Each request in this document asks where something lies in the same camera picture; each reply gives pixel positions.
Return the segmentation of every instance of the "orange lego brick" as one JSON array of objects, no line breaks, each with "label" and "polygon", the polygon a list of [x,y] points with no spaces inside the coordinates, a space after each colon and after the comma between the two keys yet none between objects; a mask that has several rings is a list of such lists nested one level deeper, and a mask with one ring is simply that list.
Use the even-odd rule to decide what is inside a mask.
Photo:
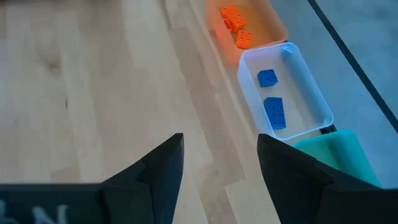
[{"label": "orange lego brick", "polygon": [[240,49],[249,49],[251,44],[251,33],[243,30],[238,31],[236,36],[235,45]]},{"label": "orange lego brick", "polygon": [[239,14],[239,12],[235,6],[227,6],[220,9],[220,14],[223,19],[229,19],[230,17]]},{"label": "orange lego brick", "polygon": [[232,32],[234,33],[243,29],[243,27],[246,25],[246,20],[239,14],[231,17],[230,21],[232,23]]},{"label": "orange lego brick", "polygon": [[229,19],[224,19],[225,27],[228,29],[230,32],[232,32],[232,23]]}]

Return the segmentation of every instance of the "green container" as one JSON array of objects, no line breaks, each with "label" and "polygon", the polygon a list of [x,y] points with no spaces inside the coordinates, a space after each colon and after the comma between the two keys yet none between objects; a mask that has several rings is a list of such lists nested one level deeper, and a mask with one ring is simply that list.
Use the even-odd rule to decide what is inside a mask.
[{"label": "green container", "polygon": [[354,132],[339,130],[296,142],[293,147],[335,169],[381,187]]}]

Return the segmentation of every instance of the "wood grain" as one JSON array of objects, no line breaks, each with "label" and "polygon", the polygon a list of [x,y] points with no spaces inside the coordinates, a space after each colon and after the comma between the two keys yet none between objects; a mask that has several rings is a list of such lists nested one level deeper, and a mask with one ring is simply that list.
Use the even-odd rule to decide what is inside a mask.
[{"label": "wood grain", "polygon": [[202,0],[0,2],[0,181],[102,181],[183,132],[174,223],[278,223],[236,69]]}]

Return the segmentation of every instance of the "white plastic tray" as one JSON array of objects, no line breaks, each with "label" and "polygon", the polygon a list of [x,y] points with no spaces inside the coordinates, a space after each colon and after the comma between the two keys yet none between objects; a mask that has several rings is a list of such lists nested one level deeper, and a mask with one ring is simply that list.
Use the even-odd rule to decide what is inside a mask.
[{"label": "white plastic tray", "polygon": [[[278,83],[261,88],[257,74],[274,69]],[[299,49],[287,42],[247,50],[239,62],[238,81],[260,133],[288,140],[333,124],[333,114]],[[267,97],[282,97],[286,128],[273,130],[263,102]]]}]

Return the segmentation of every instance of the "gray floor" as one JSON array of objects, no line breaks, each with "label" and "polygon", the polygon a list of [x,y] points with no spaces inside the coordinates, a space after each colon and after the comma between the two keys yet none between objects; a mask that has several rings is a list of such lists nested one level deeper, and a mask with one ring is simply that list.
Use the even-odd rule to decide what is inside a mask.
[{"label": "gray floor", "polygon": [[[317,0],[390,108],[398,114],[398,21],[395,0]],[[338,129],[351,129],[384,188],[398,187],[398,134],[351,68],[307,0],[271,0],[289,41],[301,50],[335,115]]]}]

